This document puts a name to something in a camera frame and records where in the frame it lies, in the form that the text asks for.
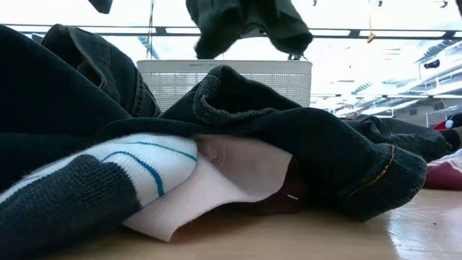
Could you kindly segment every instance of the pink fabric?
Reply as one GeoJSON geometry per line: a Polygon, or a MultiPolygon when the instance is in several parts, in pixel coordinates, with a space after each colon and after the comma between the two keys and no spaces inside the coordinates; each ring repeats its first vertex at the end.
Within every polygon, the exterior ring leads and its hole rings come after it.
{"type": "Polygon", "coordinates": [[[424,188],[462,191],[462,150],[429,162],[424,188]]]}
{"type": "Polygon", "coordinates": [[[124,222],[169,241],[181,226],[230,202],[259,202],[284,183],[292,155],[270,144],[230,136],[197,136],[197,166],[184,183],[124,222]]]}

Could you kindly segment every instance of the sock with blue stripes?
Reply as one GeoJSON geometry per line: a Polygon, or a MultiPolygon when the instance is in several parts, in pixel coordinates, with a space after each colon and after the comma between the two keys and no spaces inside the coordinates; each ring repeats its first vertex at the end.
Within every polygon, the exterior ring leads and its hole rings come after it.
{"type": "Polygon", "coordinates": [[[135,134],[37,169],[0,195],[2,257],[47,254],[116,229],[184,182],[196,158],[193,140],[135,134]]]}

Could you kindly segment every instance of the dark denim jeans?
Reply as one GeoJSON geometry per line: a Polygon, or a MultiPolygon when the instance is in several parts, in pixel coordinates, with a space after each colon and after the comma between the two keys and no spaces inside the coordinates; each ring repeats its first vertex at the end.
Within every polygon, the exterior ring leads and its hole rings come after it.
{"type": "Polygon", "coordinates": [[[422,156],[428,163],[448,155],[451,150],[439,131],[394,118],[363,116],[344,122],[375,144],[394,144],[422,156]]]}
{"type": "Polygon", "coordinates": [[[268,142],[298,159],[315,198],[357,220],[400,207],[423,186],[420,156],[374,144],[330,113],[301,108],[230,67],[210,71],[156,117],[131,60],[103,38],[56,25],[44,46],[4,26],[0,39],[2,191],[46,163],[136,132],[268,142]]]}

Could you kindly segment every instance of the white plastic basket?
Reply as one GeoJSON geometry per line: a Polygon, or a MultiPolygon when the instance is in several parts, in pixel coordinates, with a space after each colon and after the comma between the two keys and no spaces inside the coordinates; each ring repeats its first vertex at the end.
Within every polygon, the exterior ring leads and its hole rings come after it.
{"type": "Polygon", "coordinates": [[[177,102],[216,66],[228,65],[248,79],[262,82],[302,106],[310,105],[308,61],[138,61],[144,81],[162,111],[177,102]]]}

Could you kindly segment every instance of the floor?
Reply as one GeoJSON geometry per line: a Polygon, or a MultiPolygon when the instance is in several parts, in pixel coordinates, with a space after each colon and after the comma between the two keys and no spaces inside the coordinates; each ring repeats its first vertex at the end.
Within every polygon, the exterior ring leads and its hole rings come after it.
{"type": "Polygon", "coordinates": [[[50,259],[462,259],[462,193],[424,190],[366,223],[322,212],[216,213],[184,227],[172,243],[125,230],[50,259]]]}

